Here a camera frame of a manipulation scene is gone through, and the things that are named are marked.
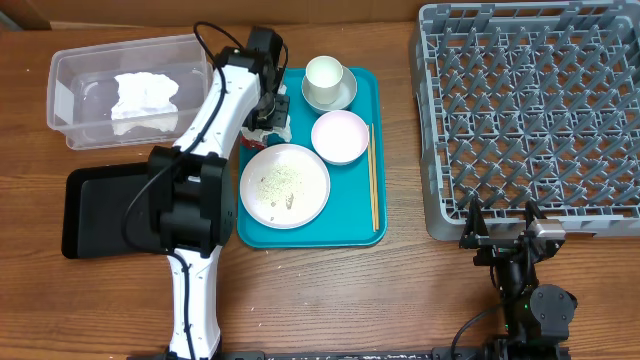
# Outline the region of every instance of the tray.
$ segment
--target tray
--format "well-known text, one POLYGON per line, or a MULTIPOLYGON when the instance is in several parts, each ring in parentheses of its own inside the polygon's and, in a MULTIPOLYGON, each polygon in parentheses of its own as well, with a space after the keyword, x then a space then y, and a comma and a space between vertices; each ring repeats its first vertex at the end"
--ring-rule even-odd
POLYGON ((529 199, 568 231, 637 235, 639 24, 623 0, 420 9, 409 51, 434 238, 460 239, 474 197, 495 238, 524 229, 529 199))
MULTIPOLYGON (((358 94, 350 111, 367 124, 373 124, 376 136, 378 202, 380 229, 373 232, 369 167, 367 153, 346 166, 326 164, 331 177, 331 193, 320 215, 310 223, 291 230, 266 227, 254 220, 238 201, 238 235, 255 248, 315 248, 374 245, 387 231, 387 194, 385 189, 384 144, 380 122, 380 100, 375 76, 362 68, 350 68, 358 82, 358 94)), ((304 69, 288 69, 284 84, 290 97, 292 144, 313 150, 311 129, 320 116, 302 97, 304 69)), ((256 150, 240 147, 239 173, 242 174, 256 150)))

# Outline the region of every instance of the pink bowl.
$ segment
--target pink bowl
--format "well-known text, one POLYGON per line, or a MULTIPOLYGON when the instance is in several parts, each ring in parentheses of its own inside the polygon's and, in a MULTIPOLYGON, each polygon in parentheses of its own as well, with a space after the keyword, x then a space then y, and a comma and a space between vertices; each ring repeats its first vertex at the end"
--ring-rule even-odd
POLYGON ((346 110, 328 112, 311 130, 316 153, 332 165, 346 165, 360 157, 369 145, 369 128, 356 114, 346 110))

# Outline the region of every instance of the wooden table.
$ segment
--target wooden table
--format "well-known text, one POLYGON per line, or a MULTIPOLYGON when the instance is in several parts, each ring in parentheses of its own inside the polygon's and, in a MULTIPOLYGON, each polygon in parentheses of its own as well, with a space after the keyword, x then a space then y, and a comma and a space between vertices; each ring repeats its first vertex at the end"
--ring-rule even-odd
MULTIPOLYGON (((450 344, 496 303, 473 251, 425 230, 420 130, 411 94, 411 23, 277 26, 292 67, 320 54, 378 78, 389 229, 371 248, 253 250, 233 235, 222 252, 218 320, 225 351, 419 350, 450 344)), ((246 39, 247 27, 230 27, 246 39)), ((188 33, 123 29, 0 34, 0 358, 111 359, 162 351, 172 331, 164 257, 67 260, 60 253, 67 175, 146 159, 151 145, 72 151, 46 126, 51 56, 67 48, 188 33)), ((207 36, 213 49, 224 40, 207 36)), ((640 241, 568 242, 537 266, 543 283, 580 302, 567 343, 575 359, 640 357, 640 241)), ((461 344, 501 331, 499 317, 461 344)))

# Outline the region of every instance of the dish rack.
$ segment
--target dish rack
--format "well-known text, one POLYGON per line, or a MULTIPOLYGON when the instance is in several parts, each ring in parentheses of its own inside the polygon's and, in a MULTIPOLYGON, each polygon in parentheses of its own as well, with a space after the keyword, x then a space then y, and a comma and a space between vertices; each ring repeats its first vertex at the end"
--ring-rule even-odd
POLYGON ((429 233, 478 197, 492 237, 535 200, 568 231, 640 228, 640 3, 434 4, 409 45, 429 233))

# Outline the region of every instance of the cup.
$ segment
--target cup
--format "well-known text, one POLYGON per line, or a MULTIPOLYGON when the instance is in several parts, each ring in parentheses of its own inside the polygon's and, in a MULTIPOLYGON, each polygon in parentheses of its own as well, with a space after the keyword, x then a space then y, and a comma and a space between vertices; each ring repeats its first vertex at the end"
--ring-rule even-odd
POLYGON ((319 104, 331 104, 338 98, 342 64, 331 56, 318 56, 307 64, 306 76, 311 96, 319 104))

